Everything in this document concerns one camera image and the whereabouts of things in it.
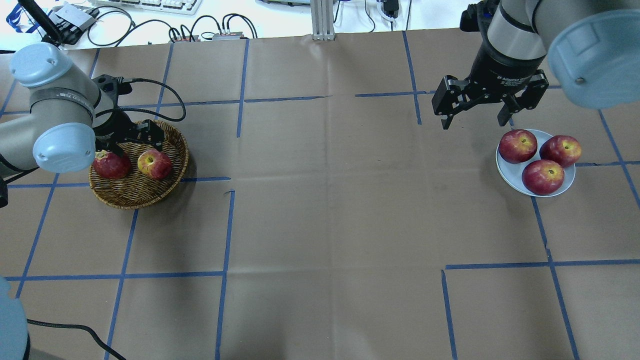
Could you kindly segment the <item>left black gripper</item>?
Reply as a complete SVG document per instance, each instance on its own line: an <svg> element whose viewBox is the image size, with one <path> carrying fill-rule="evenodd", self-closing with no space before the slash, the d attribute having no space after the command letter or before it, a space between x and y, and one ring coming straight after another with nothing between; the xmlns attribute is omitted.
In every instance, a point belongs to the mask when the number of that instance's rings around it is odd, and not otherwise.
<svg viewBox="0 0 640 360"><path fill-rule="evenodd" d="M106 116L104 123L93 127L97 151L106 150L125 158L128 155L119 144L126 142L149 145L158 152L163 151L165 132L155 121L134 122L120 108L99 112L96 116Z"/></svg>

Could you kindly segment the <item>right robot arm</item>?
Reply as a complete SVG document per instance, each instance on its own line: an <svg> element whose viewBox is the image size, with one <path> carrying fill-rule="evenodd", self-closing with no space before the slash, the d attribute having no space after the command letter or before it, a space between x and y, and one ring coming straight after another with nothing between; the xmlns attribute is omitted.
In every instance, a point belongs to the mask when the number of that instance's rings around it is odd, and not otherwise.
<svg viewBox="0 0 640 360"><path fill-rule="evenodd" d="M448 129L454 116L502 103L497 120L537 107L549 87L546 60L565 96L584 109L639 100L637 0L482 0L468 5L459 29L482 43L469 75L446 75L432 98Z"/></svg>

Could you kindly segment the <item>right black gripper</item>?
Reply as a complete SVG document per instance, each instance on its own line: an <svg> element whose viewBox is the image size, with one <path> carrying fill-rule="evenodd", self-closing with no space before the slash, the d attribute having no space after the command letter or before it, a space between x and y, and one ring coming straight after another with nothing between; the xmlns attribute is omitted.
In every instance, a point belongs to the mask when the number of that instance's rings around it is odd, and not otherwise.
<svg viewBox="0 0 640 360"><path fill-rule="evenodd" d="M469 75L464 79L443 76L434 93L432 109L441 117L442 128L450 129L454 116L478 105L502 104L499 126L507 125L520 111L535 109L549 88L540 69L542 59L515 59L483 43Z"/></svg>

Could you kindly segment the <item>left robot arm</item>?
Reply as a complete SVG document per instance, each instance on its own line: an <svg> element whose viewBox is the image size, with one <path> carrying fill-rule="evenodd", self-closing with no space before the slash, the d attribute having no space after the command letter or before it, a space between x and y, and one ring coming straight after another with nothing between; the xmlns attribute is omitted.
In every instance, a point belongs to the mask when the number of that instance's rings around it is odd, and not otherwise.
<svg viewBox="0 0 640 360"><path fill-rule="evenodd" d="M162 150L164 132L153 121L135 124L121 95L135 78L100 75L91 79L53 44L30 44L9 62L14 79L29 91L29 112L0 126L1 205L9 202L8 184L37 169L50 173L85 170L95 152L117 154L125 142Z"/></svg>

